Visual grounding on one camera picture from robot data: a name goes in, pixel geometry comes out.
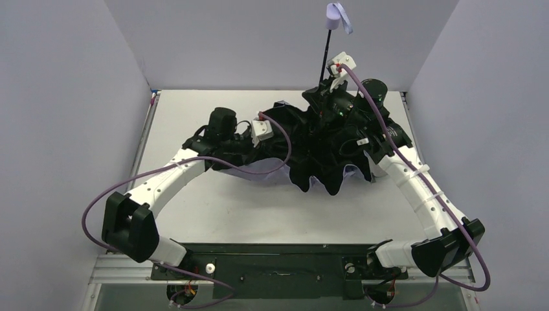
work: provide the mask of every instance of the wire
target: wire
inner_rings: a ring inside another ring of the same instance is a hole
[[[131,178],[128,178],[124,181],[121,181],[115,185],[112,185],[110,186],[108,189],[106,189],[105,191],[101,192],[96,198],[94,198],[89,204],[88,206],[85,208],[84,210],[84,213],[82,214],[82,219],[80,221],[80,224],[82,226],[82,231],[84,232],[84,234],[86,235],[86,237],[92,241],[93,243],[95,243],[96,245],[102,247],[102,248],[106,248],[110,251],[114,251],[114,252],[118,252],[118,250],[116,248],[113,248],[112,246],[110,245],[107,245],[101,241],[99,241],[98,239],[96,239],[93,235],[91,235],[91,233],[89,232],[88,228],[87,228],[87,224],[86,224],[86,219],[87,219],[87,215],[89,214],[89,211],[91,210],[91,208],[97,203],[99,202],[99,200],[101,200],[104,196],[106,196],[107,194],[109,194],[110,192],[116,190],[117,188],[119,188],[120,186],[123,186],[129,182],[132,182],[134,180],[137,180],[139,178],[143,178],[143,177],[146,177],[146,176],[150,176],[150,175],[154,175],[154,174],[158,174],[160,172],[164,172],[164,171],[167,171],[167,170],[171,170],[172,168],[175,168],[179,165],[183,165],[185,163],[189,163],[189,162],[193,162],[193,161],[199,161],[199,160],[204,160],[204,161],[213,161],[213,162],[217,162],[217,163],[220,163],[222,165],[225,165],[225,166],[228,166],[230,168],[234,168],[236,170],[239,170],[241,172],[244,172],[244,173],[247,173],[247,174],[253,174],[253,175],[263,175],[263,174],[270,174],[280,168],[282,168],[284,165],[286,165],[286,163],[289,161],[290,159],[290,156],[291,156],[291,151],[292,151],[292,147],[291,147],[291,140],[290,140],[290,137],[288,136],[288,134],[286,133],[286,131],[283,129],[283,127],[278,124],[275,120],[273,120],[272,118],[270,118],[269,116],[263,114],[262,112],[259,112],[259,116],[264,118],[265,120],[268,120],[270,121],[275,127],[277,127],[281,132],[282,132],[282,135],[284,136],[284,138],[286,139],[286,143],[288,145],[288,153],[286,155],[286,158],[284,159],[284,161],[278,165],[276,168],[273,168],[271,170],[268,170],[266,172],[253,172],[253,171],[250,171],[250,170],[246,170],[244,168],[240,168],[240,167],[237,167],[236,165],[233,165],[227,161],[224,161],[222,159],[218,159],[216,157],[208,157],[208,156],[199,156],[199,157],[191,157],[189,159],[184,159],[184,160],[181,160],[180,162],[177,162],[177,163],[174,163],[174,164],[171,164],[171,165],[167,165],[165,167],[161,167],[161,168],[157,168],[155,170],[151,170],[149,172],[144,172],[144,173],[141,173],[141,174],[137,174],[136,176],[133,176]],[[209,281],[209,282],[213,282],[215,284],[219,284],[219,285],[222,285],[224,287],[227,287],[228,289],[234,291],[234,288],[231,287],[230,285],[228,284],[225,284],[224,282],[221,282],[221,281],[217,281],[215,279],[212,279],[210,277],[205,277],[205,276],[202,276],[200,274],[197,274],[197,273],[192,273],[190,271],[186,271],[186,270],[182,270],[182,269],[179,269],[179,268],[176,268],[176,267],[173,267],[173,266],[169,266],[169,265],[165,265],[165,264],[160,264],[162,267],[166,268],[166,269],[169,269],[169,270],[172,270],[172,271],[175,271],[177,273],[182,273],[182,274],[185,274],[185,275],[189,275],[191,277],[195,277],[197,279],[202,279],[204,281]],[[221,298],[220,300],[217,300],[217,301],[213,301],[211,303],[207,303],[207,304],[204,304],[204,305],[199,305],[199,306],[182,306],[183,308],[187,308],[187,309],[198,309],[198,308],[204,308],[206,306],[212,306],[212,305],[216,305],[222,301],[225,301],[229,298],[231,298],[234,294],[230,294],[230,295],[227,295],[223,298]]]
[[[381,129],[382,129],[383,133],[385,134],[386,140],[391,145],[391,148],[393,149],[395,154],[397,154],[398,157],[400,157],[400,159],[402,159],[402,161],[404,161],[404,163],[406,163],[406,165],[408,165],[408,167],[411,170],[417,171],[418,169],[410,161],[408,161],[408,159],[406,159],[406,157],[402,154],[402,152],[400,152],[400,150],[398,150],[398,147],[395,145],[395,143],[394,143],[394,141],[391,137],[391,134],[389,133],[389,130],[387,129],[387,126],[385,125],[385,122],[383,121],[383,117],[381,116],[381,113],[379,112],[379,110],[378,110],[377,106],[375,105],[374,100],[372,99],[370,94],[368,94],[368,91],[366,90],[366,88],[362,85],[360,79],[357,77],[357,75],[346,64],[344,64],[344,63],[340,64],[340,68],[343,68],[343,69],[345,69],[345,71],[347,71],[347,73],[349,74],[351,79],[353,79],[353,81],[357,84],[360,92],[364,95],[365,99],[368,101],[372,111],[375,114],[375,117],[376,117],[377,121],[379,122],[379,125],[381,126]],[[423,175],[423,173],[420,172],[418,174],[418,176],[421,178],[421,180],[425,183],[427,188],[429,188],[429,190],[433,194],[437,193],[435,188],[432,186],[430,181],[425,177],[425,175]],[[448,207],[446,202],[444,202],[444,200],[441,198],[441,196],[436,196],[436,200],[438,201],[438,203],[440,203],[440,205],[445,209],[445,211],[448,213],[448,215],[452,218],[454,223],[458,226],[459,230],[462,232],[463,236],[465,237],[465,239],[467,240],[467,242],[471,246],[471,249],[473,250],[473,253],[475,253],[475,256],[477,257],[478,262],[480,263],[480,266],[482,267],[482,271],[484,272],[484,285],[482,285],[481,287],[473,287],[473,286],[458,282],[456,280],[452,280],[452,279],[450,279],[449,277],[447,277],[443,274],[441,274],[440,277],[445,279],[446,281],[452,283],[452,284],[458,285],[458,286],[460,286],[462,288],[466,288],[468,290],[472,290],[474,292],[483,292],[483,291],[487,290],[490,287],[491,276],[490,276],[490,272],[488,271],[488,267],[486,266],[486,263],[484,262],[484,259],[482,258],[482,255],[480,254],[480,251],[478,250],[475,242],[473,242],[473,239],[471,238],[471,236],[469,236],[469,233],[467,232],[465,227],[461,224],[461,222],[458,220],[458,218],[452,212],[452,210]]]
[[[242,121],[240,121],[239,123],[236,123],[236,126],[234,127],[234,130],[235,130],[235,131],[236,131],[236,128],[238,127],[238,125],[241,124],[241,123],[247,123],[247,124],[248,124],[248,128],[247,128],[246,130],[252,128],[252,123],[251,123],[250,121],[248,121],[248,120],[242,120]]]
[[[413,302],[413,303],[402,303],[400,305],[382,305],[382,304],[377,303],[374,300],[372,300],[372,298],[370,298],[368,295],[366,295],[366,297],[372,302],[372,306],[380,306],[384,309],[385,308],[409,308],[411,306],[418,306],[418,305],[428,301],[429,299],[431,299],[431,297],[433,297],[434,294],[436,293],[437,289],[438,289],[438,276],[434,280],[434,286],[432,287],[431,292],[429,294],[427,294],[427,296],[425,296],[425,297],[421,298],[420,300],[418,300],[416,302]]]

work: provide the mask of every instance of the gray wall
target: gray wall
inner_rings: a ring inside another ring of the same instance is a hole
[[[103,1],[1,2],[2,310],[80,309],[100,252],[80,216],[129,174],[149,99]]]
[[[306,89],[327,30],[318,0],[106,0],[153,88]],[[333,33],[357,74],[407,90],[458,0],[344,0],[355,32]]]
[[[545,0],[461,0],[408,95],[434,177],[486,226],[485,310],[549,307],[547,16]]]

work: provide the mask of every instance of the black base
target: black base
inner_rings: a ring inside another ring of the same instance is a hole
[[[223,281],[239,299],[311,299],[339,296],[362,299],[362,280],[383,280],[394,273],[373,263],[366,265],[373,244],[184,244],[189,253],[180,265],[188,271]],[[213,263],[215,272],[205,272]],[[353,273],[345,265],[353,264]],[[403,273],[399,279],[406,279]],[[190,279],[165,268],[152,269],[151,279]],[[214,299],[229,294],[214,286]]]

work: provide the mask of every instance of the cable tie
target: cable tie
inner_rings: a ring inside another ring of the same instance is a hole
[[[175,165],[176,165],[177,167],[179,167],[181,170],[183,169],[183,167],[181,166],[181,164],[179,164],[178,161],[171,160],[170,163],[175,164]]]
[[[437,193],[435,193],[435,194],[433,194],[432,196],[430,196],[430,197],[428,197],[427,199],[425,199],[425,200],[421,203],[421,205],[423,205],[424,203],[427,203],[427,202],[431,201],[432,199],[436,198],[437,196],[441,196],[442,194],[444,194],[444,191],[442,191],[442,190],[439,191],[439,192],[437,192]]]
[[[419,175],[419,174],[421,174],[421,173],[428,172],[429,169],[431,169],[431,168],[430,168],[429,165],[427,165],[427,164],[424,164],[424,165],[420,166],[417,170],[413,171],[413,172],[412,172],[411,174],[409,174],[409,175],[406,175],[404,178],[402,178],[400,181],[398,181],[398,182],[396,183],[396,186],[397,186],[397,187],[402,186],[402,184],[406,183],[408,180],[410,180],[410,179],[416,177],[417,175]]]

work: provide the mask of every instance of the joint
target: joint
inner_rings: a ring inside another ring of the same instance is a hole
[[[464,227],[477,245],[484,235],[484,225],[475,219],[464,222]],[[442,236],[412,245],[414,262],[429,277],[439,275],[472,254],[471,246],[459,228],[452,231],[444,229],[441,229]]]
[[[259,144],[260,141],[267,140],[274,136],[273,127],[268,120],[252,120],[252,142],[254,147]]]
[[[130,194],[119,192],[107,199],[101,238],[136,262],[149,259],[160,241],[149,205],[141,205]]]

